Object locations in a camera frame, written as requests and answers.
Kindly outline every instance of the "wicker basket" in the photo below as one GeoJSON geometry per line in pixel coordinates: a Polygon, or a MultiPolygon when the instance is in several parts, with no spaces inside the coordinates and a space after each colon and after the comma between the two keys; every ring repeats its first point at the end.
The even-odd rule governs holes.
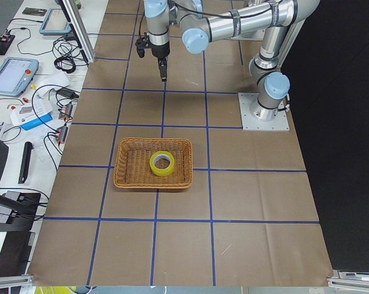
{"type": "Polygon", "coordinates": [[[192,144],[186,139],[125,138],[119,145],[114,169],[118,188],[185,189],[192,183],[192,144]],[[157,151],[170,152],[175,160],[169,176],[153,174],[149,159],[157,151]]]}

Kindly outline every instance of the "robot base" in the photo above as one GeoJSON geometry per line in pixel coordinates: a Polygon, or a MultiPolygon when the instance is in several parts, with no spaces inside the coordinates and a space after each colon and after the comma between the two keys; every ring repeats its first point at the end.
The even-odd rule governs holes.
{"type": "Polygon", "coordinates": [[[243,130],[263,130],[287,132],[290,130],[285,111],[279,111],[272,121],[260,121],[250,113],[251,103],[258,98],[258,93],[239,93],[240,113],[243,130]]]}

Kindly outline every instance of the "wire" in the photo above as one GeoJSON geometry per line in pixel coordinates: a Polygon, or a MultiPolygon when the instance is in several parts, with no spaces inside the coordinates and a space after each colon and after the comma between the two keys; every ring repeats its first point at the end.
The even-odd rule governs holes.
{"type": "Polygon", "coordinates": [[[46,193],[40,191],[40,190],[36,190],[36,189],[31,189],[31,188],[21,188],[21,187],[0,187],[0,190],[28,190],[28,191],[34,191],[34,192],[38,192],[42,195],[44,195],[45,198],[47,198],[47,200],[49,200],[50,198],[47,196],[46,193]]]}
{"type": "Polygon", "coordinates": [[[145,17],[145,13],[143,12],[142,17],[141,17],[141,21],[140,21],[140,28],[138,30],[138,36],[139,37],[141,37],[141,27],[142,27],[142,21],[143,21],[144,17],[145,17]]]}
{"type": "Polygon", "coordinates": [[[24,105],[24,102],[19,98],[0,98],[0,100],[18,100],[22,103],[22,105],[24,105]]]}
{"type": "Polygon", "coordinates": [[[52,141],[51,141],[51,139],[50,139],[51,137],[56,138],[56,134],[53,134],[53,133],[51,133],[51,132],[50,132],[50,133],[48,133],[48,134],[47,134],[47,137],[48,137],[49,141],[51,142],[51,144],[55,147],[56,151],[57,151],[60,155],[62,155],[62,154],[63,154],[62,150],[60,150],[60,149],[59,149],[59,147],[57,147],[57,146],[55,145],[55,143],[54,143],[54,142],[52,142],[52,141]]]}
{"type": "MultiPolygon", "coordinates": [[[[174,2],[174,4],[176,5],[176,6],[178,6],[179,8],[181,8],[181,9],[184,9],[184,10],[186,10],[186,11],[188,11],[188,12],[192,12],[192,13],[195,13],[195,14],[200,14],[200,15],[206,15],[206,16],[208,16],[208,17],[219,17],[219,18],[226,18],[226,19],[230,19],[230,20],[232,20],[233,19],[233,16],[229,16],[229,15],[219,15],[219,14],[214,14],[214,13],[207,13],[207,12],[199,12],[199,11],[195,11],[195,10],[192,10],[192,9],[188,9],[188,8],[186,8],[186,7],[184,7],[184,6],[181,6],[180,4],[178,4],[178,3],[176,3],[176,2],[174,2]]],[[[263,10],[263,11],[261,11],[261,12],[258,12],[258,13],[256,13],[256,14],[251,14],[251,15],[246,15],[246,16],[244,16],[244,17],[240,17],[240,19],[244,19],[244,18],[251,18],[251,17],[257,17],[258,15],[262,15],[262,14],[264,14],[264,13],[266,13],[267,11],[269,11],[269,10],[272,10],[271,9],[271,7],[269,7],[268,9],[266,9],[266,10],[263,10]]]]}
{"type": "Polygon", "coordinates": [[[11,138],[10,140],[2,141],[3,143],[13,141],[14,139],[16,139],[21,134],[22,128],[20,126],[11,127],[9,129],[5,130],[3,133],[7,133],[8,131],[14,130],[14,129],[18,129],[18,134],[16,134],[16,136],[14,138],[11,138]]]}
{"type": "Polygon", "coordinates": [[[42,119],[37,115],[36,110],[35,110],[35,106],[33,105],[33,99],[35,98],[35,95],[36,95],[37,91],[38,91],[38,90],[40,90],[40,89],[42,89],[42,88],[44,88],[44,87],[49,87],[49,86],[62,87],[62,86],[59,86],[59,85],[56,85],[56,84],[47,84],[47,85],[43,85],[43,86],[38,87],[38,88],[34,91],[34,93],[33,93],[33,95],[32,95],[32,98],[31,98],[32,110],[33,110],[33,113],[36,115],[36,117],[39,119],[39,121],[40,121],[42,124],[46,125],[49,129],[53,130],[55,133],[58,133],[58,131],[57,131],[56,129],[54,129],[54,128],[50,127],[48,124],[46,124],[46,123],[45,123],[45,122],[44,122],[44,121],[43,121],[43,120],[42,120],[42,119]]]}
{"type": "Polygon", "coordinates": [[[24,30],[28,30],[28,33],[29,33],[29,37],[27,37],[27,38],[25,38],[25,39],[23,39],[23,40],[21,40],[21,41],[19,41],[19,42],[17,43],[18,52],[20,52],[20,54],[33,55],[33,56],[40,56],[40,55],[44,55],[44,54],[47,54],[47,53],[51,53],[51,52],[52,52],[52,49],[51,49],[51,50],[49,50],[49,51],[46,51],[46,52],[42,52],[42,53],[22,52],[22,51],[21,51],[21,49],[20,49],[20,44],[21,44],[21,43],[23,43],[23,42],[25,42],[26,40],[29,40],[29,39],[32,37],[31,30],[30,30],[30,29],[28,29],[28,28],[24,28],[24,27],[22,27],[22,28],[13,28],[13,29],[11,29],[11,30],[9,30],[9,31],[8,31],[8,34],[10,34],[10,33],[11,33],[11,31],[13,31],[14,29],[20,29],[20,30],[22,30],[22,31],[24,31],[24,30]]]}
{"type": "Polygon", "coordinates": [[[70,43],[65,37],[60,37],[53,42],[52,52],[55,56],[54,65],[57,69],[63,70],[68,74],[75,71],[77,66],[87,66],[78,45],[70,43]],[[83,61],[83,64],[77,64],[77,61],[83,61]]]}
{"type": "Polygon", "coordinates": [[[11,23],[14,20],[26,20],[26,21],[34,21],[35,23],[43,23],[42,20],[30,20],[28,18],[13,18],[12,20],[9,21],[9,23],[11,23]]]}
{"type": "Polygon", "coordinates": [[[23,213],[19,213],[19,212],[17,212],[16,215],[11,215],[11,214],[6,214],[6,213],[0,213],[0,215],[9,216],[9,217],[20,217],[22,219],[29,219],[29,220],[33,220],[33,221],[39,221],[44,217],[44,214],[41,215],[41,216],[38,216],[38,215],[33,216],[33,215],[30,215],[30,214],[23,214],[23,213]]]}
{"type": "Polygon", "coordinates": [[[53,163],[53,164],[54,164],[54,166],[55,166],[55,170],[58,170],[58,166],[56,165],[55,160],[54,160],[54,158],[53,158],[52,154],[50,153],[50,150],[48,149],[47,144],[45,143],[45,139],[46,139],[46,138],[48,138],[48,134],[46,134],[46,136],[43,138],[44,147],[45,147],[45,149],[47,150],[48,155],[49,155],[49,156],[51,157],[51,159],[52,159],[52,163],[53,163]]]}

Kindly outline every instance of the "yellow tape roll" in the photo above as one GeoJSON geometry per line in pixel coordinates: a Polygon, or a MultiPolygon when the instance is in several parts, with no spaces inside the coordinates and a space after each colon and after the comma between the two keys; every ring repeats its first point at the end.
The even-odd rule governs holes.
{"type": "Polygon", "coordinates": [[[168,151],[157,151],[152,155],[152,157],[150,157],[149,164],[152,169],[152,172],[156,176],[169,176],[170,174],[172,174],[174,169],[174,158],[173,155],[168,151]],[[170,162],[169,166],[167,168],[156,167],[155,164],[160,159],[168,160],[170,162]]]}

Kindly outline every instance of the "white table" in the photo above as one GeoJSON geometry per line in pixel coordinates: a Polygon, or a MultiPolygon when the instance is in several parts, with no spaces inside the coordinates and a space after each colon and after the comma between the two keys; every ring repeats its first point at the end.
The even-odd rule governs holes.
{"type": "MultiPolygon", "coordinates": [[[[82,8],[80,10],[81,17],[84,21],[84,25],[88,33],[98,33],[100,30],[100,26],[103,20],[103,16],[105,13],[106,5],[108,4],[108,0],[82,0],[82,8]]],[[[42,17],[33,17],[26,16],[22,14],[22,11],[25,7],[36,7],[36,8],[54,8],[59,7],[53,0],[24,0],[24,3],[21,5],[20,9],[14,16],[15,18],[30,18],[36,20],[43,20],[42,17]]],[[[31,39],[23,42],[20,47],[24,52],[31,53],[39,53],[43,51],[48,51],[52,48],[53,40],[57,38],[57,36],[43,36],[39,33],[40,23],[33,23],[30,21],[13,21],[9,25],[9,29],[11,28],[19,28],[26,27],[31,30],[31,39]]],[[[25,39],[29,34],[27,30],[14,30],[12,34],[15,34],[15,40],[13,44],[10,46],[7,54],[5,56],[0,56],[0,66],[6,57],[22,57],[22,58],[31,58],[37,59],[39,61],[39,69],[37,71],[36,76],[34,77],[33,83],[39,84],[41,80],[47,77],[47,75],[57,72],[58,70],[54,68],[53,61],[54,56],[52,53],[48,53],[40,56],[33,55],[22,55],[19,53],[17,48],[17,43],[23,39],[25,39]]],[[[97,36],[90,37],[92,45],[94,46],[97,40],[97,36]]],[[[87,72],[87,67],[78,67],[77,70],[67,75],[70,80],[69,88],[74,89],[76,91],[81,91],[82,85],[84,82],[84,78],[87,72]]],[[[28,89],[19,97],[25,97],[31,100],[33,94],[33,90],[28,87],[28,89]]],[[[51,103],[53,104],[53,111],[51,115],[53,116],[53,120],[48,122],[53,128],[57,128],[63,125],[63,121],[58,120],[59,112],[57,111],[57,106],[55,105],[56,99],[51,97],[51,103]]],[[[10,108],[7,108],[9,104],[18,104],[19,102],[16,100],[2,100],[0,101],[0,121],[4,121],[6,123],[11,123],[10,120],[10,108]]],[[[4,170],[4,174],[2,176],[2,180],[0,183],[0,187],[23,187],[23,188],[31,188],[40,190],[47,195],[50,194],[51,188],[53,186],[53,182],[56,176],[56,170],[54,169],[54,165],[43,145],[43,137],[49,132],[49,128],[47,126],[38,126],[29,131],[22,130],[20,136],[8,143],[9,146],[9,156],[7,159],[6,167],[4,170]],[[34,145],[34,149],[32,150],[31,162],[29,166],[29,174],[26,182],[22,185],[18,184],[18,175],[20,172],[20,164],[21,158],[23,155],[24,143],[26,141],[31,141],[34,145]]],[[[49,147],[52,156],[57,164],[60,161],[59,153],[53,148],[50,142],[47,142],[47,146],[49,147]]],[[[3,194],[6,190],[0,190],[0,194],[3,194]]],[[[39,207],[37,210],[37,214],[43,214],[44,208],[39,207]]],[[[32,232],[38,234],[41,226],[41,221],[34,222],[32,227],[32,232]]],[[[0,232],[0,251],[4,242],[4,238],[6,233],[0,232]]]]}

